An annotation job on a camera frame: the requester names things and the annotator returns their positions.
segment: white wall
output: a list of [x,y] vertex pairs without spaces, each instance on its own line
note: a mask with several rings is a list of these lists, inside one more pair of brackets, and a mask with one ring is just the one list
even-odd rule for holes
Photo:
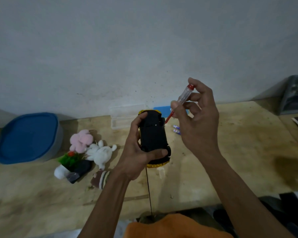
[[167,105],[189,76],[217,102],[298,74],[298,0],[0,0],[0,109],[64,118]]

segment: pink plush toy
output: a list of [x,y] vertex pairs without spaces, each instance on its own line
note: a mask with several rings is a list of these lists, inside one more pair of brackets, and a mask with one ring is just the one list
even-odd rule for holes
[[93,143],[93,139],[93,136],[87,129],[81,130],[78,134],[73,134],[70,138],[70,151],[76,151],[79,154],[84,153],[87,145]]

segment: stuffed bunny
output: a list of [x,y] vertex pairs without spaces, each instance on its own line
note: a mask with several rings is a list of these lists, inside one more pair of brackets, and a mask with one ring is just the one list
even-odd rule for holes
[[73,134],[70,138],[70,151],[76,151],[81,154],[85,152],[88,145],[91,145],[94,138],[87,129],[81,130],[78,134]]
[[117,145],[112,147],[104,146],[104,142],[100,140],[97,144],[91,144],[86,148],[86,154],[89,155],[86,159],[94,161],[99,166],[99,169],[104,170],[105,164],[110,160],[112,152],[117,149]]

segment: screwdriver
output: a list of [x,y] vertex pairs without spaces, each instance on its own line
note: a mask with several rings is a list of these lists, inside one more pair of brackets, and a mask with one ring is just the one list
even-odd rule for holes
[[[178,99],[178,103],[180,103],[181,105],[184,104],[184,102],[188,99],[188,97],[193,92],[193,90],[194,90],[194,85],[189,84],[188,86],[186,86],[183,93],[180,95]],[[169,119],[172,117],[173,114],[174,114],[174,111],[172,110],[170,115],[167,117],[165,124],[169,121]]]

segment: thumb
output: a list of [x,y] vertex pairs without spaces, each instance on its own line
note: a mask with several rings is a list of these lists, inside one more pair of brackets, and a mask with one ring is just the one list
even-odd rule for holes
[[173,109],[180,123],[188,123],[190,121],[190,118],[183,105],[173,100],[171,101],[171,108]]
[[166,149],[155,149],[153,151],[150,151],[147,153],[147,161],[151,160],[157,160],[165,157],[168,154],[168,151]]

